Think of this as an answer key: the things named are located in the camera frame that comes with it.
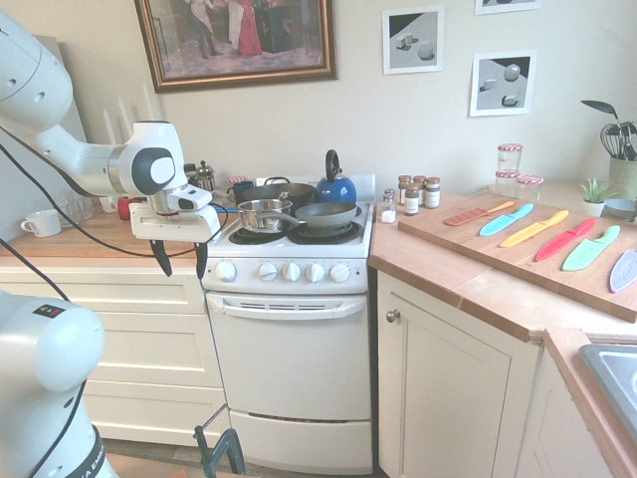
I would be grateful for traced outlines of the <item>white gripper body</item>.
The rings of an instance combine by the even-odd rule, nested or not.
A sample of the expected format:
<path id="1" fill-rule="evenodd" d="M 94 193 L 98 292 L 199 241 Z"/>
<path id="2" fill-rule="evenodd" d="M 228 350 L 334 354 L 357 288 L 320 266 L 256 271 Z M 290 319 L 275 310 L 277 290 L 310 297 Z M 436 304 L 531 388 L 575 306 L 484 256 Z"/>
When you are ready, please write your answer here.
<path id="1" fill-rule="evenodd" d="M 176 216 L 161 216 L 146 203 L 130 203 L 129 211 L 131 230 L 137 239 L 204 243 L 220 230 L 217 212 L 209 203 Z"/>

